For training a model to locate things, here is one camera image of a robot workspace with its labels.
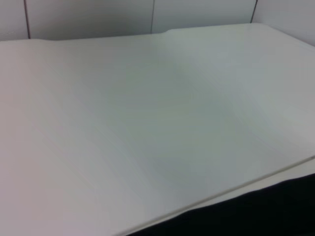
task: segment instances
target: white table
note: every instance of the white table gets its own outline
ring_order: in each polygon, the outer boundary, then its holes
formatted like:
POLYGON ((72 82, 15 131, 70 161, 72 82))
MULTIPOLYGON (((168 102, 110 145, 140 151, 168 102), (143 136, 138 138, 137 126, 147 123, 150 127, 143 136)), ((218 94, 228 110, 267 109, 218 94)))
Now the white table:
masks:
POLYGON ((0 235, 103 236, 315 154, 315 50, 260 24, 0 43, 0 235))

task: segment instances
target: white wall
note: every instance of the white wall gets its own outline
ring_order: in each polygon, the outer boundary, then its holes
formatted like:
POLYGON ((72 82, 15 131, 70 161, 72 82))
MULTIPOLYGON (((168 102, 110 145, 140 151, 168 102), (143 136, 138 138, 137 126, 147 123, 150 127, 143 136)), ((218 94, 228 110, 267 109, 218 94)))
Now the white wall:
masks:
POLYGON ((32 38, 75 39, 151 31, 153 0, 27 0, 32 38))
POLYGON ((153 32, 250 23, 256 0, 156 0, 153 32))
POLYGON ((26 38, 23 0, 0 0, 0 41, 26 38))
POLYGON ((315 0, 258 0, 253 22, 315 46, 315 0))

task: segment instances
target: white surface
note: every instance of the white surface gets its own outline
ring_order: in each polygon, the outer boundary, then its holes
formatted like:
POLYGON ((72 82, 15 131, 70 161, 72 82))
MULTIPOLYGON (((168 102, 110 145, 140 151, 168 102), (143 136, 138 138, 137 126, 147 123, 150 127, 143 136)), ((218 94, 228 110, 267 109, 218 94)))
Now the white surface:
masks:
POLYGON ((32 38, 62 40, 147 34, 153 0, 28 0, 32 38))
POLYGON ((304 177, 304 176, 308 176, 308 175, 312 175, 312 174, 315 174, 315 160, 311 160, 311 161, 308 161, 308 162, 305 162, 301 165, 298 165, 298 166, 295 166, 291 169, 288 169, 286 171, 283 171, 283 172, 280 172, 276 175, 272 175, 270 177, 267 177, 267 178, 264 178, 260 181, 257 181, 257 182, 254 182, 252 184, 249 184, 245 187, 241 187, 237 190, 234 190, 234 191, 231 191, 229 193, 226 193, 220 197, 217 197, 217 198, 214 198, 214 199, 211 199, 209 201, 206 201, 202 204, 199 204, 199 205, 196 205, 192 208, 188 208, 188 209, 185 209, 183 211, 180 211, 180 212, 177 212, 176 214, 172 214, 168 217, 165 217, 163 218, 162 220, 159 220, 159 221, 156 221, 152 224, 148 224, 144 227, 140 227, 138 228, 137 230, 135 231, 131 231, 132 233, 133 232, 136 232, 138 230, 141 230, 141 229, 145 229, 149 226, 152 226, 152 225, 155 225, 155 224, 158 224, 158 223, 161 223, 163 221, 166 221, 166 220, 169 220, 169 219, 172 219, 184 212, 186 212, 187 210, 192 210, 192 209, 197 209, 197 208, 201 208, 201 207, 207 207, 207 206, 211 206, 213 204, 217 204, 217 203, 220 203, 220 202, 223 202, 223 201, 227 201, 229 199, 232 199, 232 198, 236 198, 236 197, 239 197, 243 194, 246 194, 246 193, 250 193, 252 191, 256 191, 256 190, 259 190, 259 189, 262 189, 262 188, 266 188, 266 187, 269 187, 269 186, 272 186, 272 185, 275 185, 275 184, 278 184, 280 182, 283 182, 283 181, 286 181, 286 180, 290 180, 290 179, 294 179, 294 178, 300 178, 300 177, 304 177))
POLYGON ((250 23, 255 0, 156 0, 153 33, 250 23))
POLYGON ((27 38, 23 0, 0 0, 0 41, 27 38))
POLYGON ((315 50, 264 25, 0 50, 0 235, 118 234, 315 154, 315 50))
POLYGON ((314 0, 259 0, 253 22, 315 45, 314 0))

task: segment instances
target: table top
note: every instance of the table top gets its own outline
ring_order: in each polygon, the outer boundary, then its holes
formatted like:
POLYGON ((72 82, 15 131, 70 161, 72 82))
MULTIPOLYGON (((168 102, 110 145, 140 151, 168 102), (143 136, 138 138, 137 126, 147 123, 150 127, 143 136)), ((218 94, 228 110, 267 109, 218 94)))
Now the table top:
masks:
POLYGON ((124 234, 315 154, 315 50, 265 25, 0 52, 1 235, 124 234))

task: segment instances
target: black object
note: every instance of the black object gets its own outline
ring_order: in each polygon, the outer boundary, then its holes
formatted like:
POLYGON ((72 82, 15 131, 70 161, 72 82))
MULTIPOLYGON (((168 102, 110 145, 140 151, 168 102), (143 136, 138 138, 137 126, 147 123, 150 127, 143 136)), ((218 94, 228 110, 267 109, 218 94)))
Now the black object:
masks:
POLYGON ((315 174, 188 211, 129 236, 315 235, 315 174))

